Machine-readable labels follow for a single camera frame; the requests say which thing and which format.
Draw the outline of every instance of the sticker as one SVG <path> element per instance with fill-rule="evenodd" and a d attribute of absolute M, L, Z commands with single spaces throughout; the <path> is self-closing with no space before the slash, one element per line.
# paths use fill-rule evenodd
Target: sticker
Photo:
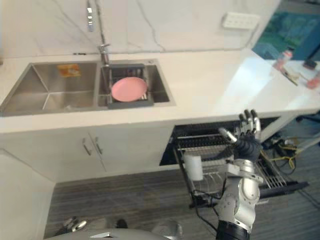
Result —
<path fill-rule="evenodd" d="M 57 66 L 61 77 L 80 77 L 80 69 L 78 64 L 63 64 Z"/>

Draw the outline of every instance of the power outlet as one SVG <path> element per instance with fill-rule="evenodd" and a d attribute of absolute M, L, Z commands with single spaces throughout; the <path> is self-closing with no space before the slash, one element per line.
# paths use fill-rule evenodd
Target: power outlet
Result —
<path fill-rule="evenodd" d="M 227 12 L 222 26 L 227 29 L 254 29 L 260 20 L 259 15 Z"/>

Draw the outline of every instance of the robot finger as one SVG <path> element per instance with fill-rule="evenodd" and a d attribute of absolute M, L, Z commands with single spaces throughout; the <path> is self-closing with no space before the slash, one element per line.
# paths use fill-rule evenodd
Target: robot finger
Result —
<path fill-rule="evenodd" d="M 241 135 L 241 127 L 239 127 L 239 126 L 236 126 L 235 128 L 234 128 L 234 133 L 233 133 L 233 135 L 236 137 L 236 138 L 239 138 L 240 137 L 240 135 Z"/>
<path fill-rule="evenodd" d="M 244 114 L 247 122 L 247 131 L 246 133 L 251 133 L 254 130 L 254 120 L 252 118 L 251 113 L 246 109 L 244 110 Z"/>
<path fill-rule="evenodd" d="M 231 144 L 234 144 L 238 140 L 231 132 L 223 127 L 220 127 L 218 131 Z"/>
<path fill-rule="evenodd" d="M 244 135 L 247 132 L 247 121 L 245 119 L 245 116 L 243 114 L 239 115 L 240 119 L 240 135 Z"/>
<path fill-rule="evenodd" d="M 253 131 L 252 131 L 252 133 L 254 134 L 255 138 L 259 140 L 260 135 L 261 135 L 261 122 L 258 117 L 258 114 L 256 113 L 256 111 L 254 109 L 251 110 L 251 115 L 253 117 Z"/>

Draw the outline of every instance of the window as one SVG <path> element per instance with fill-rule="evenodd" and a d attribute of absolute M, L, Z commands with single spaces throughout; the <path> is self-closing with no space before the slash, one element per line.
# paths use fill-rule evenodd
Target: window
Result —
<path fill-rule="evenodd" d="M 252 50 L 277 59 L 287 47 L 295 49 L 295 60 L 320 61 L 320 4 L 284 0 Z"/>

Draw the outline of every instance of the open dishwasher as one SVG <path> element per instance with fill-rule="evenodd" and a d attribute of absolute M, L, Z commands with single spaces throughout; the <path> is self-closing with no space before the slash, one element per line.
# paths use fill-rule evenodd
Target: open dishwasher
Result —
<path fill-rule="evenodd" d="M 261 118 L 261 129 L 276 121 L 277 117 Z M 208 202 L 208 195 L 219 196 L 223 189 L 225 176 L 219 172 L 221 166 L 234 160 L 233 147 L 220 135 L 218 128 L 235 132 L 239 121 L 211 122 L 177 125 L 162 156 L 161 166 L 179 164 L 187 190 L 192 196 L 190 207 Z M 192 181 L 184 165 L 184 154 L 201 156 L 203 179 Z M 307 182 L 297 182 L 281 174 L 274 163 L 263 155 L 256 162 L 256 173 L 263 178 L 259 185 L 260 202 L 267 198 L 294 193 L 308 186 Z"/>

